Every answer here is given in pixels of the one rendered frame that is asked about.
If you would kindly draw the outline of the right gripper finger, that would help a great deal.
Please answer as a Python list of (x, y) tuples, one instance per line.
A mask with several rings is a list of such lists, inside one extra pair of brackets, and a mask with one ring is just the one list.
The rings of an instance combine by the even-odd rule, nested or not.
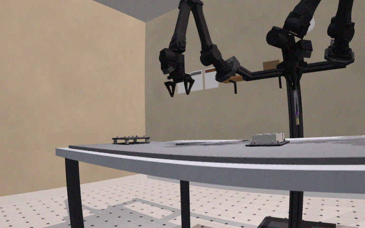
[[(168, 91), (169, 91), (169, 93), (170, 93), (170, 96), (171, 96), (171, 97), (173, 97), (176, 84), (175, 84), (175, 83), (171, 83), (171, 82), (165, 82), (164, 84), (165, 84), (165, 86), (167, 87), (167, 89), (168, 89)], [(169, 86), (171, 86), (171, 87), (172, 87), (172, 92), (171, 92), (171, 90), (170, 90), (170, 87), (169, 87)]]
[[(183, 78), (183, 82), (184, 82), (184, 86), (185, 86), (185, 91), (186, 91), (186, 94), (187, 95), (189, 95), (190, 90), (191, 90), (191, 87), (192, 87), (194, 81), (195, 80), (194, 79), (191, 79), (191, 78), (187, 78), (187, 77)], [(190, 83), (189, 88), (188, 88), (188, 82)]]

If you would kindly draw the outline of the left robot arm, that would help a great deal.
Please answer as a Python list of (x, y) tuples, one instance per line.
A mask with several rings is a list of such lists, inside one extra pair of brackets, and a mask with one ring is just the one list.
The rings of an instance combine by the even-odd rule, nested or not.
[[(301, 0), (289, 13), (283, 29), (273, 26), (267, 33), (267, 43), (281, 48), (284, 60), (304, 62), (304, 57), (311, 57), (313, 51), (311, 40), (304, 40), (303, 37), (308, 31), (310, 21), (320, 1)], [(327, 29), (327, 34), (334, 38), (332, 46), (328, 46), (328, 57), (352, 59), (352, 49), (349, 48), (349, 42), (355, 33), (355, 23), (351, 22), (353, 2), (354, 0), (339, 0), (336, 16), (331, 18), (331, 23)], [(301, 40), (295, 42), (294, 36)]]

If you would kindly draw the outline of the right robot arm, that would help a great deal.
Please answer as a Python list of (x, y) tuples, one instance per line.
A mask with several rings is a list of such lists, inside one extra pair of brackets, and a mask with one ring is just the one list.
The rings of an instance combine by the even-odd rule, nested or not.
[(186, 30), (190, 11), (193, 13), (201, 41), (201, 63), (204, 66), (213, 64), (216, 70), (216, 78), (219, 78), (233, 70), (234, 63), (228, 63), (223, 60), (217, 45), (213, 44), (211, 41), (202, 6), (203, 2), (200, 0), (180, 0), (178, 7), (180, 11), (169, 48), (161, 50), (159, 55), (161, 70), (164, 75), (169, 73), (169, 76), (171, 76), (184, 73), (184, 55), (181, 53), (186, 51)]

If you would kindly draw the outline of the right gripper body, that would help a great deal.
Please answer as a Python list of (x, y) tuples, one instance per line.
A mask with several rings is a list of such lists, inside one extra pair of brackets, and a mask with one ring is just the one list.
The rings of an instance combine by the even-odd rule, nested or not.
[(169, 80), (173, 79), (173, 82), (172, 81), (168, 81), (168, 82), (176, 84), (176, 83), (183, 82), (183, 78), (185, 78), (185, 77), (192, 79), (191, 75), (185, 73), (185, 66), (184, 66), (184, 73), (179, 73), (179, 74), (168, 76), (167, 79), (169, 79)]

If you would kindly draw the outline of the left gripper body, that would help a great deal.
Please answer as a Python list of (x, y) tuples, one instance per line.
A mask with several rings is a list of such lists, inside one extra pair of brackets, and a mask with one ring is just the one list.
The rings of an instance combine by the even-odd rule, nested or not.
[(281, 63), (276, 65), (277, 69), (285, 69), (282, 72), (290, 69), (290, 68), (303, 68), (307, 66), (307, 62), (303, 61), (291, 61), (291, 60), (283, 60)]

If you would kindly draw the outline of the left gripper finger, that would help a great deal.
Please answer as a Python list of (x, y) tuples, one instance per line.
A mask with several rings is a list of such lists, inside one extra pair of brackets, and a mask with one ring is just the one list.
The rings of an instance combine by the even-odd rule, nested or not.
[(300, 82), (300, 79), (301, 79), (301, 76), (303, 74), (303, 71), (304, 69), (303, 68), (298, 68), (296, 73), (297, 73), (297, 84), (296, 84), (296, 87), (297, 87), (297, 90), (298, 90), (298, 86), (299, 86), (299, 82)]
[[(296, 68), (290, 68), (282, 72), (283, 76), (288, 81), (293, 91), (296, 90), (296, 71), (297, 71)], [(292, 76), (293, 83), (291, 82), (289, 75)]]

